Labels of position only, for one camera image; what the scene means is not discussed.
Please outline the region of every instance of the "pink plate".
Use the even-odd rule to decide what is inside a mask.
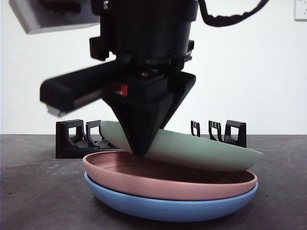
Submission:
[[[257,181],[249,171],[207,172],[140,159],[124,151],[89,154],[83,162],[90,178],[103,187],[164,200],[230,198],[247,193]]]

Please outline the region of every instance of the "screw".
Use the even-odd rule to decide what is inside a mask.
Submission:
[[[112,4],[111,4],[111,1],[110,0],[105,0],[104,1],[104,4],[103,4],[103,8],[105,11],[108,11],[110,10],[112,7]]]
[[[152,69],[152,72],[153,72],[153,73],[157,73],[157,72],[158,72],[158,69]]]
[[[147,78],[147,77],[149,76],[149,73],[143,71],[143,72],[141,72],[141,76],[142,76],[143,78]]]

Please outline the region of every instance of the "black cable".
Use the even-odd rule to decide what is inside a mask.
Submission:
[[[247,19],[249,16],[252,16],[253,14],[257,13],[259,10],[261,10],[265,6],[265,4],[268,3],[268,1],[269,0],[261,0],[252,11],[245,12],[242,15],[216,16],[216,17],[213,17],[212,15],[208,14],[205,0],[199,0],[199,4],[203,21],[210,26],[222,27],[222,26],[237,24]]]

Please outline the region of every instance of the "black clip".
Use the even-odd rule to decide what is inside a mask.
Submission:
[[[239,129],[237,140],[231,137],[231,127]],[[246,148],[246,123],[227,120],[224,142]]]
[[[216,138],[212,134],[212,128],[217,129],[217,138],[219,139],[220,142],[223,142],[221,123],[215,121],[209,121],[210,140],[216,140]]]
[[[231,137],[231,127],[238,128],[238,138],[234,139]],[[221,123],[209,121],[209,134],[211,140],[216,140],[216,138],[212,134],[212,128],[217,129],[217,137],[220,142],[224,142],[231,145],[237,145],[246,148],[246,123],[227,120],[224,141],[222,139],[222,129]]]
[[[92,139],[91,128],[95,128],[95,127],[98,127],[99,129],[99,135],[101,137],[100,141],[94,141]],[[101,120],[86,122],[86,138],[88,140],[88,147],[101,148],[101,149],[110,148],[110,146],[108,146],[109,144],[108,140],[106,140],[101,133]]]
[[[200,137],[201,136],[200,124],[196,121],[191,121],[191,133],[192,133],[193,136],[195,136],[194,128],[196,128],[196,130],[197,130],[197,136]]]
[[[76,127],[76,135],[70,137],[69,129]],[[91,128],[99,127],[101,141],[95,141],[91,136]],[[83,120],[59,121],[56,123],[56,159],[83,158],[85,155],[101,151],[121,150],[110,144],[101,134],[101,121],[86,123],[84,133]]]

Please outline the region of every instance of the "table surface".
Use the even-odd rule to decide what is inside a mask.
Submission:
[[[224,218],[166,223],[117,212],[97,200],[81,159],[54,159],[54,135],[1,135],[2,230],[307,229],[307,136],[248,136],[264,153],[254,199]]]

